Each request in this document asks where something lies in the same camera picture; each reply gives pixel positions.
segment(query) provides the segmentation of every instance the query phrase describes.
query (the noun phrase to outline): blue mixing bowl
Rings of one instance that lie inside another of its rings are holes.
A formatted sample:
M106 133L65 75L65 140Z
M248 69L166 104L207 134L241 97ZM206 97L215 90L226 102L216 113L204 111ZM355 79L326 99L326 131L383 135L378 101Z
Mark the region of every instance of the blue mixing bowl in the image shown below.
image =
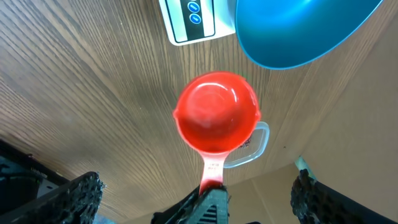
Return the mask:
M237 0L236 33L246 55L271 69L301 66L351 35L382 0Z

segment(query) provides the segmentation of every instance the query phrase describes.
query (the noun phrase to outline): kitchen scale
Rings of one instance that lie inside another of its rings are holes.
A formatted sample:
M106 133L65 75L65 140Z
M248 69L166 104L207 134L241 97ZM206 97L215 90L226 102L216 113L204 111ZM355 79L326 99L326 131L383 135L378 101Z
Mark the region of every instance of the kitchen scale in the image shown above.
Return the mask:
M169 37L177 46L235 33L236 0L159 0Z

